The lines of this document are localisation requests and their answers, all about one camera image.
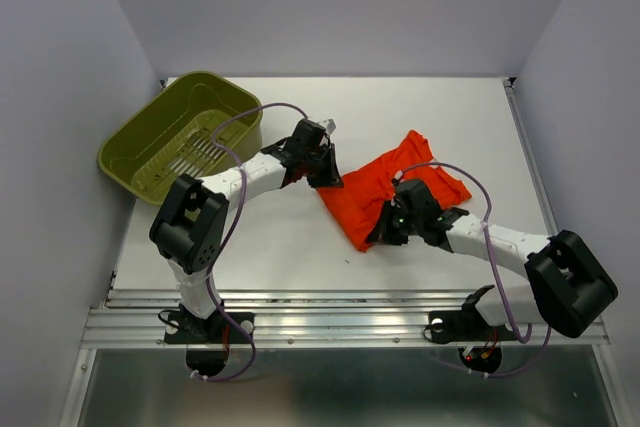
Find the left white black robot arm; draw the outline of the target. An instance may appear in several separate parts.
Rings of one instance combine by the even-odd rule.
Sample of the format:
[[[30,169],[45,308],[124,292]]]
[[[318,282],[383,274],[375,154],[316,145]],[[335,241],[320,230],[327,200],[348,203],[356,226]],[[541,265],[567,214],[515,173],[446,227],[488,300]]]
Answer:
[[[249,160],[219,174],[179,176],[171,185],[149,232],[152,243],[174,273],[179,310],[165,324],[199,340],[222,337],[228,322],[218,307],[212,270],[223,249],[225,233],[239,223],[244,204],[301,179],[313,189],[341,188],[331,119],[300,120],[293,133],[262,148]]]

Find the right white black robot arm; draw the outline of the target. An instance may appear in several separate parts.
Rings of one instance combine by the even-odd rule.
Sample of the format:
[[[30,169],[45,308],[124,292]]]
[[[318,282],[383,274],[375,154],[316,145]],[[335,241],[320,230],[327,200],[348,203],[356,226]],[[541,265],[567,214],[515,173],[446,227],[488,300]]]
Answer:
[[[510,323],[545,323],[578,338],[618,297],[615,282],[578,234],[529,234],[491,225],[465,209],[444,209],[419,179],[395,182],[366,240],[401,246],[412,236],[526,280],[511,290],[494,283],[472,295],[460,313],[461,328],[472,337]]]

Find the orange t shirt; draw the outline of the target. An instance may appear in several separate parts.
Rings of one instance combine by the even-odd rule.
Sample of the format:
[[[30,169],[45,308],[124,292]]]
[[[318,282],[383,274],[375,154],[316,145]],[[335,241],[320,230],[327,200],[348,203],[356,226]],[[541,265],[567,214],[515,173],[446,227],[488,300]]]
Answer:
[[[410,168],[404,178],[424,181],[444,209],[472,198],[462,181],[441,167],[424,165],[434,159],[427,138],[411,130],[396,148],[343,175],[343,187],[320,188],[317,193],[353,247],[365,252],[372,246],[366,238],[376,225],[383,204],[394,195],[391,179],[399,171]]]

